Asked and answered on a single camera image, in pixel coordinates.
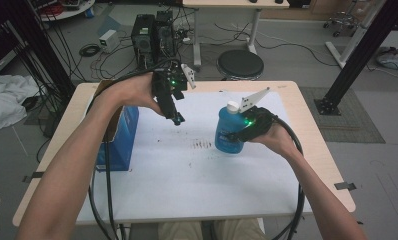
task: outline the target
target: stool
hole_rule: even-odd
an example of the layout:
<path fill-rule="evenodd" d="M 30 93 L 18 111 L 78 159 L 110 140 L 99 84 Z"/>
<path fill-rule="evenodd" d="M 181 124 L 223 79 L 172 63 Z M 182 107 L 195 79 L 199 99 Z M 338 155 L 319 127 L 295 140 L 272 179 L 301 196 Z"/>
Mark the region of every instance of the stool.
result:
<path fill-rule="evenodd" d="M 256 80 L 264 71 L 264 62 L 249 51 L 230 50 L 218 57 L 217 69 L 224 76 L 222 81 Z"/>
<path fill-rule="evenodd" d="M 339 29 L 333 33 L 333 37 L 338 37 L 343 30 L 343 27 L 347 27 L 348 29 L 356 29 L 360 24 L 358 18 L 356 18 L 352 13 L 355 9 L 357 2 L 369 2 L 370 0 L 352 0 L 348 9 L 345 12 L 337 12 L 335 15 L 329 19 L 326 23 L 324 23 L 323 27 L 328 28 L 330 26 L 330 22 L 333 25 L 339 24 Z"/>

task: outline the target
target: table leg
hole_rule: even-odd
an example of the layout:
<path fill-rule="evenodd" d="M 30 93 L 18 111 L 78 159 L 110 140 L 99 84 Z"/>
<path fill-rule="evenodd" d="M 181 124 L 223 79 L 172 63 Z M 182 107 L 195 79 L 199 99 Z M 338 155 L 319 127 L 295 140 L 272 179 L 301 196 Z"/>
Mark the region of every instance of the table leg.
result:
<path fill-rule="evenodd" d="M 252 25 L 252 30 L 251 30 L 251 38 L 248 41 L 248 49 L 250 52 L 256 54 L 256 49 L 255 49 L 255 38 L 256 38 L 256 31 L 258 30 L 258 23 L 259 23 L 259 17 L 261 15 L 262 9 L 256 9 L 255 14 L 253 16 L 253 25 Z"/>
<path fill-rule="evenodd" d="M 195 18 L 195 24 L 194 24 L 194 38 L 193 38 L 193 65 L 196 68 L 200 68 L 202 65 L 201 62 L 201 57 L 200 57 L 200 42 L 199 42 L 199 21 L 198 21 L 198 13 L 199 9 L 195 8 L 194 12 L 194 18 Z"/>

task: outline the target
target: blue box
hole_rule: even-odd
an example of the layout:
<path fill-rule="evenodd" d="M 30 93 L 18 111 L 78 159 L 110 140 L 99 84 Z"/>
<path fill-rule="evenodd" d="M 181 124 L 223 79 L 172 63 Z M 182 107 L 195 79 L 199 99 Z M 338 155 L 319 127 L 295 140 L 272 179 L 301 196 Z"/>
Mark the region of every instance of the blue box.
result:
<path fill-rule="evenodd" d="M 111 171 L 128 171 L 138 120 L 139 109 L 133 106 L 120 107 L 112 116 L 108 125 L 108 148 Z M 104 142 L 100 145 L 97 154 L 96 170 L 99 172 L 106 170 Z"/>

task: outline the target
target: blue spray bottle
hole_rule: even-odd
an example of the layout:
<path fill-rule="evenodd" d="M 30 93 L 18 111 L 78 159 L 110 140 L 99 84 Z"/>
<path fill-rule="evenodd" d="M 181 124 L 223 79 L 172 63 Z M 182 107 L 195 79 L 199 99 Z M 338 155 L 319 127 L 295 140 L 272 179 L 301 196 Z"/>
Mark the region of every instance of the blue spray bottle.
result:
<path fill-rule="evenodd" d="M 227 138 L 228 134 L 239 132 L 247 126 L 244 117 L 239 113 L 239 104 L 229 101 L 226 107 L 221 108 L 219 117 L 215 133 L 215 147 L 225 153 L 239 153 L 244 143 Z"/>

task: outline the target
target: forearm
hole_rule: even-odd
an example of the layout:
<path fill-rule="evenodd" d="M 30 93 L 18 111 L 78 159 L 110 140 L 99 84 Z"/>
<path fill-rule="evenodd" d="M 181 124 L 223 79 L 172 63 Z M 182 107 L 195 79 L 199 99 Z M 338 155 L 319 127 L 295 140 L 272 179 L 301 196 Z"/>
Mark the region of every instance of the forearm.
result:
<path fill-rule="evenodd" d="M 366 239 L 355 218 L 299 152 L 285 156 L 311 205 L 323 239 Z"/>
<path fill-rule="evenodd" d="M 69 238 L 90 183 L 99 145 L 118 108 L 103 94 L 55 155 L 22 219 L 18 239 Z"/>

